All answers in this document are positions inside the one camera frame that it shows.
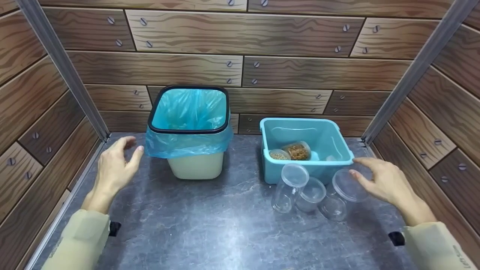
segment marble surface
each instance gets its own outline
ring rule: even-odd
[[[124,135],[144,144],[144,134],[113,133],[105,147]],[[112,204],[111,219],[122,228],[117,237],[109,237],[97,269],[415,269],[404,247],[394,247],[388,239],[389,232],[404,226],[389,204],[369,198],[344,222],[329,221],[318,210],[273,211],[275,186],[263,182],[259,172],[260,138],[235,135],[222,174],[209,181],[178,180],[166,160],[144,156],[132,183]],[[357,139],[347,142],[356,156],[369,155]],[[95,175],[96,163],[34,269],[41,268]]]

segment beige sleeve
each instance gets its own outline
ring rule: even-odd
[[[105,247],[109,230],[108,215],[78,210],[70,218],[42,269],[93,269]]]
[[[405,227],[405,246],[419,270],[460,270],[477,268],[441,222]]]

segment blue plastic bag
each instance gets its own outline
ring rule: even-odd
[[[233,137],[229,118],[223,88],[165,87],[148,119],[145,153],[172,159],[224,152]]]

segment jar of seeds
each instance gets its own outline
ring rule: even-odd
[[[304,141],[286,145],[282,147],[282,150],[286,151],[292,160],[310,160],[310,156],[312,155],[310,146]]]
[[[269,154],[275,160],[291,160],[290,155],[282,149],[270,150]]]

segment trash bin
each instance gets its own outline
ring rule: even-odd
[[[233,137],[228,92],[215,86],[167,86],[148,118],[145,153],[168,160],[180,179],[220,175]]]

